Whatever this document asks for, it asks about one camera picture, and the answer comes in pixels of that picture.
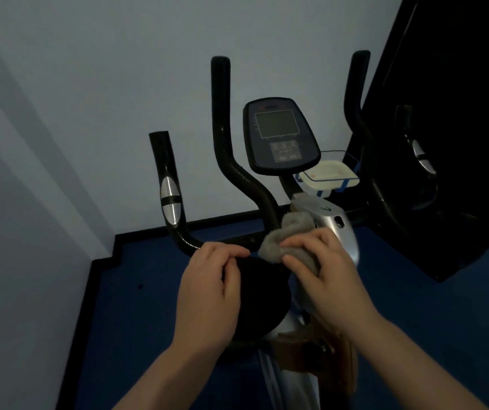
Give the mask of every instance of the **right hand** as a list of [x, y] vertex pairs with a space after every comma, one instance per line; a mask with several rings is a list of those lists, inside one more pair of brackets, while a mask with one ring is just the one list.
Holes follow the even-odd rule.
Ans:
[[337, 236], [329, 228], [295, 234], [281, 242], [281, 247], [306, 248], [320, 263], [316, 277], [294, 256], [285, 255], [282, 262], [300, 280], [313, 301], [319, 321], [331, 331], [350, 336], [365, 329], [381, 316], [373, 305], [357, 269]]

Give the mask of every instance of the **black baseboard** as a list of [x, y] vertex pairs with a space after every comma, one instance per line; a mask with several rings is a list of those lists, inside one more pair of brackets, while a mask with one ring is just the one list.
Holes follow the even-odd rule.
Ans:
[[[281, 206], [281, 213], [287, 212], [288, 208], [289, 205]], [[251, 212], [229, 214], [211, 219], [190, 221], [188, 222], [188, 228], [193, 231], [260, 218], [260, 210], [253, 210]], [[134, 241], [143, 241], [157, 237], [164, 237], [167, 235], [169, 235], [169, 232], [165, 226], [117, 234], [113, 243], [112, 256], [106, 257], [105, 259], [96, 259], [91, 262], [89, 278], [87, 279], [85, 294], [83, 296], [81, 309], [79, 311], [72, 346], [70, 347], [70, 354], [68, 356], [68, 360], [66, 361], [66, 370], [64, 372], [63, 382], [60, 387], [56, 410], [72, 410], [76, 405], [79, 376], [81, 374], [81, 368], [85, 358], [89, 331], [91, 329], [91, 322], [95, 312], [98, 286], [100, 284], [103, 271], [118, 267], [121, 264], [123, 245], [132, 243]]]

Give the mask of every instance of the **forearm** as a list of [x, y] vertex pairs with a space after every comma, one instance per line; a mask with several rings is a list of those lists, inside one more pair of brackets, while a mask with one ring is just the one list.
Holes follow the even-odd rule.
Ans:
[[164, 351], [113, 410], [187, 410], [205, 386], [214, 354]]
[[408, 410], [487, 407], [394, 324], [379, 316], [350, 338]]

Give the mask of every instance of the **screen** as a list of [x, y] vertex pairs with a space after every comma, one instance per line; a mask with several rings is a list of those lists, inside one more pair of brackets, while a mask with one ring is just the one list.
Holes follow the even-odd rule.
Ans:
[[262, 138], [284, 137], [300, 133], [292, 109], [260, 112], [254, 115]]
[[269, 145], [271, 145], [271, 152], [273, 153], [275, 162], [301, 159], [300, 148], [295, 139], [292, 141], [272, 142]]

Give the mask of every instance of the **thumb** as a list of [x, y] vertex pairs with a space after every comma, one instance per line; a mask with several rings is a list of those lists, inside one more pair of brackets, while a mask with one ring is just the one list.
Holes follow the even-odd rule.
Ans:
[[237, 309], [241, 306], [241, 272], [234, 257], [225, 265], [224, 299]]
[[314, 297], [314, 295], [322, 289], [322, 282], [320, 279], [313, 275], [309, 268], [294, 256], [284, 255], [282, 257], [282, 262], [287, 268], [294, 272], [309, 296]]

